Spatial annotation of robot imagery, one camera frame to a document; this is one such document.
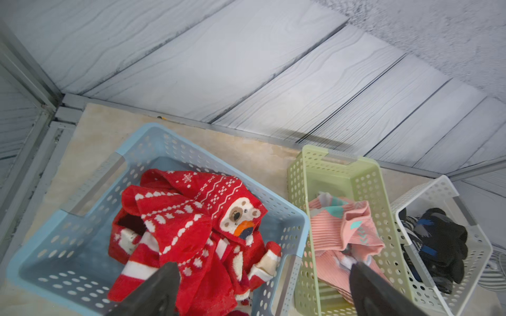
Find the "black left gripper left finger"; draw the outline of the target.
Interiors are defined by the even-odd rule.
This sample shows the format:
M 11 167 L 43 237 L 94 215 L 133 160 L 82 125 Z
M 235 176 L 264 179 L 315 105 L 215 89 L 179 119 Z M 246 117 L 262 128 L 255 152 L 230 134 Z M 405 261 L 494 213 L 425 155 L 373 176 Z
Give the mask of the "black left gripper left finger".
M 179 315 L 175 305 L 180 279 L 177 264 L 167 263 L 106 316 Z

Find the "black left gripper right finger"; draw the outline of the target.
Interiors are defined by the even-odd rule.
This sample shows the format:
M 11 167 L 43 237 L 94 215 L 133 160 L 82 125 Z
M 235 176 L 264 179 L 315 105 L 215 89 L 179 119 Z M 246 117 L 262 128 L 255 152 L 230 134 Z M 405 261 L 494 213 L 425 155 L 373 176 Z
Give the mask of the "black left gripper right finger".
M 356 263 L 350 273 L 350 288 L 358 316 L 403 316 L 426 313 L 395 290 L 364 263 Z

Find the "pink sock with teal leaves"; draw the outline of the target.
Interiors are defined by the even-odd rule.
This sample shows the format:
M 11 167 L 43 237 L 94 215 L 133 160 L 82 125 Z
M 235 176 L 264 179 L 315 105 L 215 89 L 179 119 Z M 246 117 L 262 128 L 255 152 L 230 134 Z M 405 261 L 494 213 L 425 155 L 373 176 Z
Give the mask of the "pink sock with teal leaves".
M 318 279 L 352 304 L 349 278 L 353 265 L 363 263 L 385 277 L 374 260 L 385 244 L 378 236 L 369 203 L 321 192 L 309 202 L 309 209 Z

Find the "red sock white dot pattern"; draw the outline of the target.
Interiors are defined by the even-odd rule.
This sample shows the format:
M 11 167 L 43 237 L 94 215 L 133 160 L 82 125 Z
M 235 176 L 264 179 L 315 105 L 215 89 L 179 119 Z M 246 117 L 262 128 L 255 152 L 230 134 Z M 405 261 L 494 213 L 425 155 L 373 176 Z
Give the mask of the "red sock white dot pattern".
M 177 193 L 141 186 L 128 187 L 122 194 L 122 205 L 157 240 L 160 268 L 177 264 L 181 277 L 176 300 L 179 314 L 198 315 L 196 297 L 212 266 L 215 248 L 210 240 L 212 221 L 203 213 L 203 206 Z

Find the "black sock with white label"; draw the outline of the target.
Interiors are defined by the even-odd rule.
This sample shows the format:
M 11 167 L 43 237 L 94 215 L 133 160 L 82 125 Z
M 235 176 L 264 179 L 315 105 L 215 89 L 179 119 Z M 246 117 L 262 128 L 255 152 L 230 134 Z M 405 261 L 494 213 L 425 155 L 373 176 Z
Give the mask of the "black sock with white label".
M 464 260 L 468 256 L 465 227 L 455 223 L 440 208 L 431 208 L 421 217 L 408 216 L 403 209 L 399 219 L 437 289 L 451 294 L 453 285 L 460 284 L 465 276 Z

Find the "red snowflake sock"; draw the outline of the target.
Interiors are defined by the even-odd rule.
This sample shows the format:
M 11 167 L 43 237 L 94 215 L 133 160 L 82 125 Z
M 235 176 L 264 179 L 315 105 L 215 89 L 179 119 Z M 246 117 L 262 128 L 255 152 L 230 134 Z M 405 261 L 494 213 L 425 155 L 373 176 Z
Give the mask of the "red snowflake sock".
M 213 228 L 230 241 L 251 247 L 267 209 L 235 176 L 150 169 L 143 186 L 162 185 L 207 208 Z

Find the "red white striped sock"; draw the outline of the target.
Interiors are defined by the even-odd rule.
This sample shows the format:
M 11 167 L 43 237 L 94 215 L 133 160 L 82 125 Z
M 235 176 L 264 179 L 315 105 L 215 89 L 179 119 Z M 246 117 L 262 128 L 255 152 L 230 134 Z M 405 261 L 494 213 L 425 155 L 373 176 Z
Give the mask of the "red white striped sock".
M 142 236 L 121 274 L 108 293 L 108 300 L 121 302 L 161 267 L 159 245 L 149 231 Z

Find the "red bear Christmas sock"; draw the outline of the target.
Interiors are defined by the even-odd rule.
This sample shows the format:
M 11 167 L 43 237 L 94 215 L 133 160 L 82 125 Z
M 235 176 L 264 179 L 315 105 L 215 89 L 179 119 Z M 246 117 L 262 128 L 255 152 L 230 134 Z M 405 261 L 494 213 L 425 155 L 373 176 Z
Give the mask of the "red bear Christmas sock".
M 250 315 L 254 291 L 270 282 L 281 261 L 281 246 L 276 242 L 265 243 L 259 232 L 247 238 L 247 245 L 217 241 L 215 254 L 224 265 L 225 284 L 231 286 L 226 296 L 222 315 Z

